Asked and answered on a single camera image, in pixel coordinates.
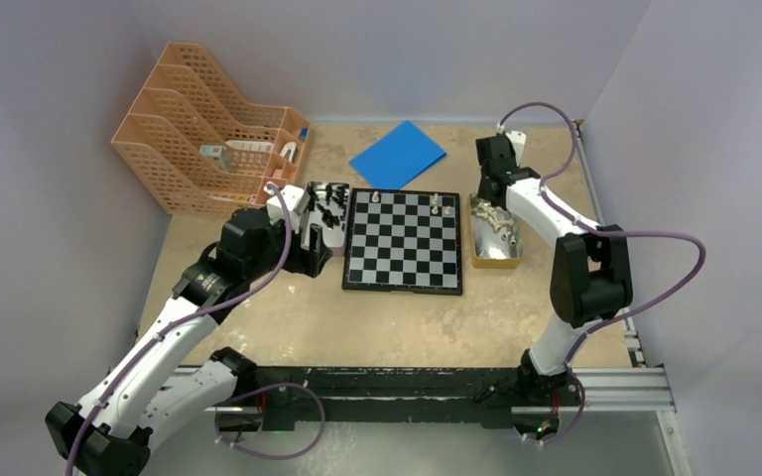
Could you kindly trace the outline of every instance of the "white wall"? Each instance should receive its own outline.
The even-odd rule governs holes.
[[[705,241],[704,272],[636,323],[697,474],[762,474],[762,2],[654,1],[585,138],[607,221]],[[695,256],[630,246],[638,302]]]
[[[0,474],[133,341],[167,224],[109,140],[153,57],[123,1],[0,1]]]
[[[649,0],[130,0],[154,54],[204,44],[252,100],[314,120],[584,117]],[[547,111],[520,115],[557,122]]]

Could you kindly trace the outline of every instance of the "blue folder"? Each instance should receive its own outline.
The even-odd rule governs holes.
[[[397,190],[443,157],[443,148],[405,121],[349,164],[373,188]]]

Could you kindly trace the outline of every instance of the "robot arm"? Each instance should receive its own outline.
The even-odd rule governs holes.
[[[91,425],[81,441],[76,467],[94,475],[138,474],[155,450],[170,434],[203,409],[231,397],[238,378],[249,366],[239,354],[212,355],[197,372],[169,390],[163,384],[200,341],[209,335],[234,308],[195,317],[168,331],[168,324],[238,298],[250,285],[271,272],[285,246],[285,221],[291,220],[296,235],[291,240],[284,270],[315,278],[331,257],[318,226],[308,227],[308,194],[287,186],[281,194],[288,213],[277,197],[263,209],[240,209],[223,225],[220,241],[207,246],[196,263],[188,267],[174,287],[160,315],[133,349],[109,375],[77,405],[59,402],[46,416],[46,425],[58,452],[67,457],[78,429],[87,418]],[[101,395],[120,374],[124,379],[101,403]]]
[[[478,196],[521,218],[554,249],[551,303],[556,314],[525,352],[522,367],[528,366],[527,379],[532,381],[562,375],[574,343],[592,326],[611,319],[632,302],[626,239],[600,238],[586,232],[578,222],[599,230],[620,228],[600,226],[544,187],[548,197],[575,219],[564,218],[548,205],[542,198],[539,175],[519,166],[514,147],[519,140],[512,133],[510,137],[498,134],[478,139],[475,144],[480,163]],[[599,269],[590,270],[589,261],[599,264]]]

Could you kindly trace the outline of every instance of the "purple cable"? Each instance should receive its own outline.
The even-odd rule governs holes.
[[[261,387],[260,389],[256,389],[252,392],[246,393],[244,395],[240,395],[238,397],[232,397],[231,399],[227,400],[226,402],[223,402],[224,404],[232,404],[235,402],[241,402],[245,399],[248,399],[250,397],[254,397],[258,394],[263,394],[265,392],[269,392],[271,390],[276,390],[282,387],[293,387],[295,389],[300,389],[311,396],[312,399],[314,399],[314,402],[317,404],[317,408],[319,409],[319,430],[317,430],[317,435],[314,437],[314,439],[309,443],[308,446],[305,448],[297,451],[296,453],[290,453],[290,454],[268,454],[268,453],[262,453],[260,451],[256,451],[254,449],[245,448],[237,443],[234,443],[232,441],[229,441],[225,436],[220,434],[220,425],[217,424],[217,417],[218,415],[214,416],[214,431],[217,433],[217,441],[225,444],[226,446],[229,446],[232,449],[235,449],[237,451],[241,451],[247,454],[250,454],[252,456],[256,456],[262,459],[269,459],[272,461],[281,461],[285,459],[293,459],[297,458],[299,456],[302,456],[303,454],[311,451],[312,448],[314,448],[317,443],[319,442],[319,439],[322,438],[322,431],[325,429],[325,412],[322,409],[322,400],[319,399],[319,397],[312,392],[310,389],[306,388],[303,385],[294,384],[292,382],[284,382],[281,384],[273,384],[273,385],[267,385],[264,387]]]
[[[563,118],[563,121],[565,121],[566,125],[568,126],[569,132],[571,133],[571,152],[568,155],[568,159],[555,172],[547,174],[546,176],[542,177],[542,179],[539,181],[539,191],[542,195],[542,199],[553,210],[555,210],[558,214],[562,215],[563,217],[570,220],[571,222],[575,223],[576,226],[578,226],[579,228],[587,231],[588,233],[591,233],[592,235],[599,236],[601,238],[670,238],[674,240],[687,241],[689,243],[694,244],[698,249],[697,262],[694,264],[694,267],[691,268],[691,270],[683,278],[678,280],[668,290],[666,290],[665,292],[661,293],[657,297],[650,299],[647,302],[637,307],[633,307],[629,309],[628,311],[621,313],[620,315],[618,315],[617,317],[614,317],[613,319],[600,321],[596,325],[592,326],[585,334],[581,335],[576,340],[576,342],[571,346],[571,348],[568,351],[568,354],[566,354],[565,365],[566,365],[566,369],[568,369],[569,377],[572,380],[576,381],[576,386],[579,391],[579,408],[576,410],[576,415],[573,417],[573,419],[571,420],[571,422],[568,424],[568,426],[565,429],[558,432],[556,436],[548,439],[547,441],[545,440],[540,441],[540,444],[546,444],[546,443],[556,442],[562,439],[566,434],[568,434],[576,425],[576,422],[579,420],[579,417],[582,416],[582,411],[585,408],[585,388],[582,386],[582,382],[579,380],[579,378],[576,376],[576,374],[573,372],[571,368],[571,361],[573,360],[574,355],[576,355],[576,352],[579,351],[579,348],[585,342],[585,339],[589,335],[602,329],[603,327],[614,324],[615,322],[620,322],[624,319],[632,317],[633,315],[643,312],[649,309],[650,307],[653,307],[654,305],[658,304],[659,302],[669,298],[673,294],[675,294],[684,285],[690,282],[697,275],[697,273],[699,273],[699,270],[702,269],[702,265],[705,264],[706,250],[705,250],[705,245],[702,244],[699,238],[688,235],[686,233],[678,233],[678,232],[672,232],[672,231],[652,231],[652,230],[651,231],[646,231],[646,230],[600,231],[594,228],[593,226],[590,226],[587,223],[583,222],[582,220],[578,219],[577,217],[571,215],[567,210],[565,210],[564,208],[556,204],[549,197],[548,191],[545,188],[545,184],[548,182],[548,180],[553,179],[554,177],[566,171],[568,167],[571,165],[571,162],[573,161],[573,156],[576,154],[578,145],[576,142],[576,133],[573,130],[573,123],[571,122],[571,119],[569,119],[568,115],[559,107],[547,102],[535,101],[535,102],[527,102],[511,109],[508,113],[504,115],[504,117],[501,118],[500,122],[498,122],[498,126],[502,127],[504,123],[507,122],[507,119],[509,119],[510,116],[512,116],[516,112],[522,109],[526,109],[528,107],[533,107],[533,106],[546,107],[556,112],[557,114],[559,114],[560,117]]]
[[[268,183],[267,186],[274,191],[274,195],[279,199],[279,203],[282,205],[282,213],[286,217],[290,216],[290,210],[288,209],[288,204],[285,203],[285,198],[282,196],[281,193],[279,193],[279,188],[272,183]],[[288,254],[290,253],[290,250],[291,250],[291,239],[293,238],[293,234],[294,234],[294,230],[293,230],[293,227],[291,226],[291,220],[286,219],[285,220],[285,248],[282,250],[282,255],[279,257],[279,262],[276,264],[276,267],[273,268],[273,272],[267,275],[267,278],[265,278],[255,288],[251,289],[250,291],[244,293],[243,295],[239,297],[234,297],[226,302],[222,302],[212,307],[206,307],[206,308],[200,309],[185,317],[181,317],[177,320],[169,322],[168,325],[166,325],[162,330],[158,332],[160,336],[160,340],[157,340],[155,338],[148,340],[147,343],[145,343],[145,345],[141,349],[139,349],[138,352],[136,352],[133,358],[130,359],[126,364],[124,364],[124,366],[121,368],[121,372],[119,372],[118,375],[116,375],[115,378],[112,379],[111,382],[109,382],[109,386],[100,395],[100,398],[98,398],[100,403],[103,405],[106,403],[107,400],[109,400],[109,397],[111,397],[112,394],[115,393],[115,389],[117,389],[118,386],[121,385],[121,382],[133,370],[133,368],[135,368],[135,366],[138,365],[138,363],[144,358],[144,356],[147,355],[147,353],[150,352],[150,350],[153,349],[154,346],[156,346],[156,344],[162,340],[161,339],[162,337],[165,337],[177,327],[187,322],[191,322],[192,320],[198,317],[203,317],[204,315],[210,314],[212,312],[216,312],[218,310],[226,309],[227,307],[238,305],[244,302],[245,300],[247,300],[249,297],[255,295],[256,293],[264,289],[265,286],[269,285],[270,282],[273,281],[274,278],[276,278],[276,275],[279,274],[280,271],[282,271],[282,268],[284,268],[285,266],[285,262],[288,261]],[[82,444],[82,440],[85,437],[85,434],[88,431],[89,426],[92,424],[94,419],[97,418],[97,415],[100,413],[100,410],[101,410],[101,406],[96,405],[92,407],[92,410],[86,416],[86,419],[83,421],[83,424],[80,426],[79,430],[77,431],[77,435],[74,437],[74,442],[71,444],[71,448],[68,451],[68,460],[65,463],[65,476],[73,476],[74,464],[77,460],[77,452],[80,448],[80,445]]]

